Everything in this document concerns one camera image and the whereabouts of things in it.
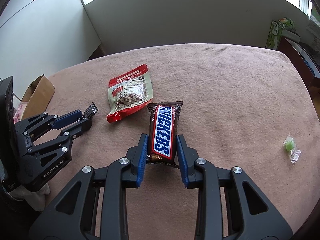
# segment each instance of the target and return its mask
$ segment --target red and beige snack pouch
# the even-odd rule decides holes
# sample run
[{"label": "red and beige snack pouch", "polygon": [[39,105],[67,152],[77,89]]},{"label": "red and beige snack pouch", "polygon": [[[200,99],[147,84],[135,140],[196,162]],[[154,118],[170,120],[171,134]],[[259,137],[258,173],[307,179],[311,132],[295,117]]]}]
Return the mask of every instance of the red and beige snack pouch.
[{"label": "red and beige snack pouch", "polygon": [[107,115],[107,121],[119,121],[137,112],[152,98],[153,90],[146,64],[111,79],[108,88],[111,112]]}]

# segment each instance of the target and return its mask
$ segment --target gray wall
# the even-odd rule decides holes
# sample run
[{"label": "gray wall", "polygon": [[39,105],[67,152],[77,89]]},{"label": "gray wall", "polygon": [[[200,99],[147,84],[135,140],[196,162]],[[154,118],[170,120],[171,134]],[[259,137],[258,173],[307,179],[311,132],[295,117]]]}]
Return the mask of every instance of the gray wall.
[{"label": "gray wall", "polygon": [[265,47],[271,20],[283,17],[312,40],[308,16],[285,0],[94,0],[85,9],[107,54],[189,42]]}]

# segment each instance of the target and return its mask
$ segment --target clear plastic wrapper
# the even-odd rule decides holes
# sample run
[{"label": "clear plastic wrapper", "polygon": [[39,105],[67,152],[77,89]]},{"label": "clear plastic wrapper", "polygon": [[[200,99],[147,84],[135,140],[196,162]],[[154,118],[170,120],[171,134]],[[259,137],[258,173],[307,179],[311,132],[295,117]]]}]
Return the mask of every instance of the clear plastic wrapper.
[{"label": "clear plastic wrapper", "polygon": [[297,148],[296,142],[291,134],[287,136],[287,138],[283,142],[283,145],[284,149],[288,153],[291,163],[294,165],[298,161],[301,155],[301,151]]}]

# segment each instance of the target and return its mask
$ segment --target metal bolt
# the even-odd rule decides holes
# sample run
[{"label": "metal bolt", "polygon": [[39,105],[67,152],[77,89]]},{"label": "metal bolt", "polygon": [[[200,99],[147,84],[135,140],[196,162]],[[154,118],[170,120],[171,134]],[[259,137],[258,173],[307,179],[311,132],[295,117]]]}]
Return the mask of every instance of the metal bolt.
[{"label": "metal bolt", "polygon": [[242,172],[242,169],[240,167],[233,167],[232,171],[239,174]]},{"label": "metal bolt", "polygon": [[129,162],[129,159],[128,159],[128,158],[121,158],[121,159],[119,160],[119,162],[120,162],[121,164],[127,164],[127,163]]},{"label": "metal bolt", "polygon": [[199,164],[205,164],[206,160],[204,158],[198,158],[196,162]]},{"label": "metal bolt", "polygon": [[84,166],[83,168],[82,168],[82,171],[84,172],[84,173],[88,173],[88,172],[90,172],[92,170],[92,168],[90,167],[90,166]]}]

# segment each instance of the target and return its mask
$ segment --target table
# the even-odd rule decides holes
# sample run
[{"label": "table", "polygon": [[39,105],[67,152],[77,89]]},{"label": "table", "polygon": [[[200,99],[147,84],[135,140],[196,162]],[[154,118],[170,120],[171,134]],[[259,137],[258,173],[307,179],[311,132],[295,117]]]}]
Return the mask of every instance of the table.
[{"label": "table", "polygon": [[[217,167],[242,167],[295,232],[320,197],[319,120],[284,54],[237,45],[137,49],[49,77],[56,88],[49,114],[84,110],[92,101],[99,112],[92,128],[74,140],[73,160],[49,182],[47,202],[83,166],[109,165],[137,145],[141,133],[148,133],[146,108],[119,122],[105,119],[110,111],[109,80],[143,63],[150,71],[154,102],[183,100],[178,132],[188,145]],[[47,133],[41,140],[58,133]],[[289,133],[302,152],[294,166],[282,146]],[[141,187],[127,190],[130,239],[193,239],[196,208],[197,190],[184,188],[179,170],[148,165]]]}]

